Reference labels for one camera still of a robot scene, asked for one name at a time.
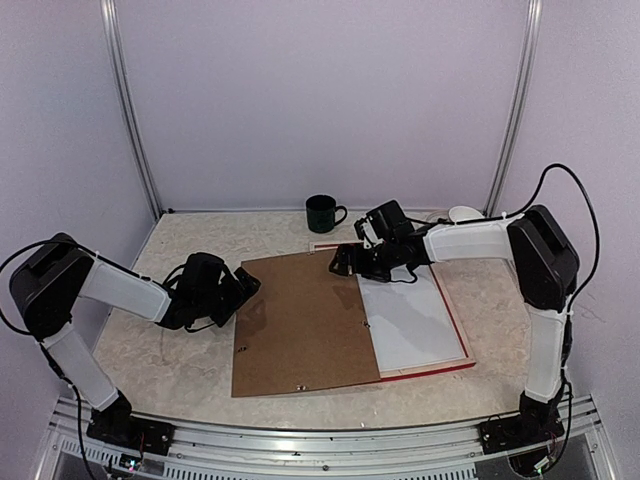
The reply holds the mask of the cat and books photo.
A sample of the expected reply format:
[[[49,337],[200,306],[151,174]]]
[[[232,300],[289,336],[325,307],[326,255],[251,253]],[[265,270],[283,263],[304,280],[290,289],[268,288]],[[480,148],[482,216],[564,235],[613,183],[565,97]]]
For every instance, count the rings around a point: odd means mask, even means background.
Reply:
[[[429,375],[474,364],[466,334],[430,267],[411,281],[405,268],[381,283],[361,275],[359,289],[380,376]]]

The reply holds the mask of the brown cardboard backing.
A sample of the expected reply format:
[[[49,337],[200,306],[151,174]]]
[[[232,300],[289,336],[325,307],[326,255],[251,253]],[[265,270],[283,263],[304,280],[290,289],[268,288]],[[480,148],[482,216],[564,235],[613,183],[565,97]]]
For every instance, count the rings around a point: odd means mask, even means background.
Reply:
[[[260,283],[236,314],[231,395],[280,395],[377,383],[359,285],[324,250],[242,262]]]

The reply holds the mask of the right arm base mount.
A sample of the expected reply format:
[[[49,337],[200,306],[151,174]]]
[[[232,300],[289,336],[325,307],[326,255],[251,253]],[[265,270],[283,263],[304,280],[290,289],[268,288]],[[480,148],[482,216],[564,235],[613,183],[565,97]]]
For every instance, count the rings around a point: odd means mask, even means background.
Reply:
[[[533,410],[510,417],[492,417],[478,425],[485,455],[514,450],[562,437],[565,429],[557,411],[543,418]]]

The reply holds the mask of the red wooden picture frame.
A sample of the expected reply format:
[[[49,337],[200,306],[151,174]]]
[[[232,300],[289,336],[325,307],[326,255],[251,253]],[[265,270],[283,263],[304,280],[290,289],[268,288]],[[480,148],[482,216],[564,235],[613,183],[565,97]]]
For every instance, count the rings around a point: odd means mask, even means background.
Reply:
[[[411,285],[404,269],[389,284],[361,275],[336,288],[344,303],[332,323],[336,340],[321,349],[333,362],[318,363],[298,392],[360,386],[468,369],[476,364],[449,294],[432,267]]]

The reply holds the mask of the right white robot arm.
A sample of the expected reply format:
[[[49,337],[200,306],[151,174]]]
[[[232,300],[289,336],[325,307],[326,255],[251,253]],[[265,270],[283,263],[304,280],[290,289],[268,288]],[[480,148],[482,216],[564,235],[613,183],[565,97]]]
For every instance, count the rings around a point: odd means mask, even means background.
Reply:
[[[391,200],[367,212],[354,228],[358,240],[337,248],[329,264],[333,274],[389,283],[397,267],[413,274],[420,266],[453,260],[502,259],[513,264],[531,320],[531,351],[519,414],[508,431],[523,444],[551,431],[566,384],[570,303],[580,261],[550,211],[534,205],[498,219],[428,223],[408,218]]]

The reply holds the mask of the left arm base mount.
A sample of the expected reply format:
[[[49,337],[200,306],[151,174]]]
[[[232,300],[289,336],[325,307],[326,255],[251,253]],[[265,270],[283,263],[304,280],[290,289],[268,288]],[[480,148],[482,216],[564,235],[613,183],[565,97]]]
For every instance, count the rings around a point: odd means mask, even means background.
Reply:
[[[107,444],[136,450],[139,453],[167,456],[174,437],[175,426],[135,416],[124,419],[93,418],[87,435]]]

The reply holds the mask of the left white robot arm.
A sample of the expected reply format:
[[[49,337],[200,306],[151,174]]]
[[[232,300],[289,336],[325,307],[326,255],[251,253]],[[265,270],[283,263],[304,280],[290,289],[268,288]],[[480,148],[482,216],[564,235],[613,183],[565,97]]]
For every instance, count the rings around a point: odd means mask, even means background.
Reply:
[[[197,332],[207,318],[217,327],[259,291],[243,268],[230,270],[213,254],[197,252],[162,282],[135,273],[76,242],[66,233],[22,249],[26,260],[11,274],[9,292],[24,323],[61,379],[91,406],[89,434],[133,443],[140,424],[126,396],[94,358],[75,329],[76,304],[92,300],[167,330]]]

